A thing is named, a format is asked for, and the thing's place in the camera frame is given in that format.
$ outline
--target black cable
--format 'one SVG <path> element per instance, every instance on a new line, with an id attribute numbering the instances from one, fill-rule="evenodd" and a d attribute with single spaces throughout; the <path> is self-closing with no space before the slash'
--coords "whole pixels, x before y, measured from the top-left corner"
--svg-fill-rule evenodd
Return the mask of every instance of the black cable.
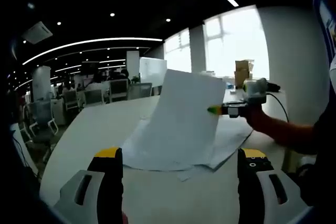
<path id="1" fill-rule="evenodd" d="M 287 122 L 289 123 L 289 118 L 288 118 L 288 115 L 287 115 L 287 111 L 285 110 L 284 106 L 282 105 L 282 103 L 280 102 L 280 100 L 273 94 L 271 93 L 266 93 L 267 95 L 271 95 L 272 97 L 274 97 L 278 102 L 279 104 L 281 105 L 282 109 L 284 110 L 284 113 L 286 115 L 286 119 L 287 119 Z"/>
<path id="2" fill-rule="evenodd" d="M 22 146 L 20 145 L 20 142 L 19 142 L 18 140 L 16 140 L 14 136 L 13 136 L 13 139 L 14 139 L 14 141 L 15 141 L 15 142 L 19 145 L 19 147 L 20 147 L 20 152 L 21 152 L 22 158 L 23 158 L 23 160 L 24 160 L 24 162 L 25 162 L 25 165 L 31 169 L 32 173 L 35 175 L 36 178 L 39 178 L 38 173 L 35 174 L 35 173 L 33 172 L 33 169 L 31 168 L 31 166 L 28 164 L 28 162 L 27 162 L 27 160 L 26 160 L 26 157 L 25 157 L 25 155 L 23 154 L 23 150 L 22 150 Z"/>

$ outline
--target whiteboard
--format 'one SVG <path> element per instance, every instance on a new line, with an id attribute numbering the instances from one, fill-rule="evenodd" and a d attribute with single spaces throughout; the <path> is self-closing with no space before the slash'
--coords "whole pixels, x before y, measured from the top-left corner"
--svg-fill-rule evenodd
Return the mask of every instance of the whiteboard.
<path id="1" fill-rule="evenodd" d="M 140 58 L 141 82 L 151 82 L 152 87 L 162 86 L 167 71 L 167 61 L 161 59 Z"/>

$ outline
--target white table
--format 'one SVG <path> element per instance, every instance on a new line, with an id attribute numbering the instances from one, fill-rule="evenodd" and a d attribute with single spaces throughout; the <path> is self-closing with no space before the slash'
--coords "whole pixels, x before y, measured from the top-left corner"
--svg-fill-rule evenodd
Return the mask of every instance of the white table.
<path id="1" fill-rule="evenodd" d="M 276 94 L 286 108 L 284 93 Z M 241 95 L 226 91 L 224 101 Z M 87 169 L 95 153 L 121 146 L 140 118 L 148 118 L 159 97 L 121 101 L 85 108 L 68 127 L 46 166 L 41 198 L 53 206 L 59 191 L 78 170 Z M 264 111 L 285 120 L 281 106 L 267 98 Z M 285 150 L 268 136 L 253 132 L 243 144 L 264 152 L 275 169 L 281 169 Z M 237 153 L 215 173 L 181 182 L 176 174 L 124 168 L 123 211 L 130 223 L 238 223 Z"/>

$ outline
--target window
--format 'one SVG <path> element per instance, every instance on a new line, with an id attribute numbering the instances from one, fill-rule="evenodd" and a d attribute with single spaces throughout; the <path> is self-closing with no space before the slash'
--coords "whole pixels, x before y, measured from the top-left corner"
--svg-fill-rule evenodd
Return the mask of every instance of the window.
<path id="1" fill-rule="evenodd" d="M 269 79 L 264 30 L 255 7 L 223 13 L 205 21 L 206 70 L 234 77 L 235 61 L 253 63 L 253 78 Z"/>
<path id="2" fill-rule="evenodd" d="M 191 72 L 189 29 L 183 30 L 165 41 L 164 59 L 167 61 L 168 69 Z"/>

